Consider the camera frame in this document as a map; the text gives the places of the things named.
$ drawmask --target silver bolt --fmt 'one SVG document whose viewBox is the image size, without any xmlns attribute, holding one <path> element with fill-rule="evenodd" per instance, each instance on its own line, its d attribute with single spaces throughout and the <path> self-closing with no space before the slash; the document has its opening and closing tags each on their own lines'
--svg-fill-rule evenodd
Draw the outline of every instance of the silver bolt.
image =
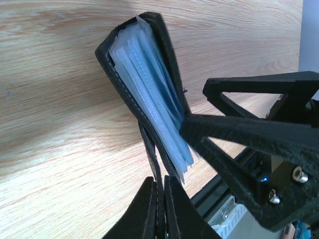
<svg viewBox="0 0 319 239">
<path fill-rule="evenodd" d="M 308 175 L 303 172 L 300 166 L 297 166 L 293 171 L 293 179 L 299 183 L 306 183 L 308 181 Z"/>
<path fill-rule="evenodd" d="M 229 212 L 228 211 L 222 212 L 221 216 L 222 216 L 223 220 L 226 220 L 229 217 Z"/>
<path fill-rule="evenodd" d="M 269 202 L 271 202 L 273 204 L 280 203 L 280 198 L 277 196 L 275 189 L 272 189 L 269 193 Z"/>
</svg>

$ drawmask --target black leather wallet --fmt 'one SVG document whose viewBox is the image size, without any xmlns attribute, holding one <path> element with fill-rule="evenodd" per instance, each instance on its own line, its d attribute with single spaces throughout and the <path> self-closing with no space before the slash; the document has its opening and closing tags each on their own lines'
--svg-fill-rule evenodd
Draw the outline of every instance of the black leather wallet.
<svg viewBox="0 0 319 239">
<path fill-rule="evenodd" d="M 164 63 L 167 67 L 170 77 L 173 80 L 173 84 L 175 86 L 178 98 L 182 105 L 184 114 L 189 114 L 190 109 L 182 89 L 182 83 L 180 79 L 176 56 L 161 14 L 156 12 L 144 12 L 139 16 L 151 26 L 157 44 L 160 48 Z M 148 120 L 140 106 L 137 104 L 136 100 L 134 99 L 128 88 L 125 86 L 116 70 L 114 69 L 114 62 L 109 54 L 109 49 L 112 46 L 116 37 L 118 36 L 120 30 L 125 29 L 126 27 L 128 27 L 136 21 L 137 19 L 134 17 L 117 26 L 114 30 L 112 30 L 109 36 L 96 49 L 95 55 L 98 61 L 100 62 L 101 66 L 103 67 L 104 71 L 108 75 L 110 81 L 114 85 L 115 89 L 117 90 L 121 98 L 124 100 L 125 104 L 129 107 L 130 111 L 138 119 L 141 135 L 146 146 L 150 165 L 155 178 L 159 179 L 160 177 L 158 175 L 159 171 L 156 170 L 154 166 L 158 164 L 156 155 L 154 154 L 156 146 L 159 150 L 159 154 L 169 175 L 176 176 L 180 180 L 180 177 L 175 167 L 173 166 L 168 154 L 166 153 L 166 150 L 158 134 L 156 133 L 150 121 Z"/>
</svg>

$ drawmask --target wood grain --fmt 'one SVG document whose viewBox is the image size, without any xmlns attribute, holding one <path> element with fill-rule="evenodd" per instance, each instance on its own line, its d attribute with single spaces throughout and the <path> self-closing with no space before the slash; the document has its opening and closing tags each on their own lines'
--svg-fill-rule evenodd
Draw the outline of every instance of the wood grain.
<svg viewBox="0 0 319 239">
<path fill-rule="evenodd" d="M 137 122 L 94 56 L 147 10 L 165 19 L 194 113 L 219 113 L 201 93 L 209 77 L 298 69 L 301 0 L 2 0 L 0 238 L 101 238 L 152 175 Z M 277 96 L 230 97 L 262 117 Z M 215 174 L 196 159 L 189 196 Z"/>
</svg>

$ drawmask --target wooden surface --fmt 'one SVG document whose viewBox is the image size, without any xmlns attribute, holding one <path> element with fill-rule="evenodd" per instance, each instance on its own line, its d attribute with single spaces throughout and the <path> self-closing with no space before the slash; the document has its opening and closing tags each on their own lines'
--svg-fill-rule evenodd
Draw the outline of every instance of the wooden surface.
<svg viewBox="0 0 319 239">
<path fill-rule="evenodd" d="M 218 113 L 201 93 L 209 77 L 298 69 L 302 0 L 2 0 L 1 239 L 100 238 L 152 174 L 137 122 L 94 56 L 146 10 L 163 14 L 195 113 Z M 231 97 L 264 116 L 277 96 Z M 189 196 L 213 175 L 197 159 Z"/>
</svg>

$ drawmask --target screw head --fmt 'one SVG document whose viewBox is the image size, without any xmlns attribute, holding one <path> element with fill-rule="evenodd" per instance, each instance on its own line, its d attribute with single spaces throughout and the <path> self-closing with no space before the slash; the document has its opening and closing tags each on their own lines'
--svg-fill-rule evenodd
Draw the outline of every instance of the screw head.
<svg viewBox="0 0 319 239">
<path fill-rule="evenodd" d="M 280 203 L 280 198 L 277 196 L 275 189 L 272 189 L 269 193 L 269 202 L 271 202 L 273 204 Z"/>
<path fill-rule="evenodd" d="M 306 183 L 308 181 L 308 175 L 303 172 L 300 166 L 297 166 L 293 171 L 293 179 L 299 183 Z"/>
</svg>

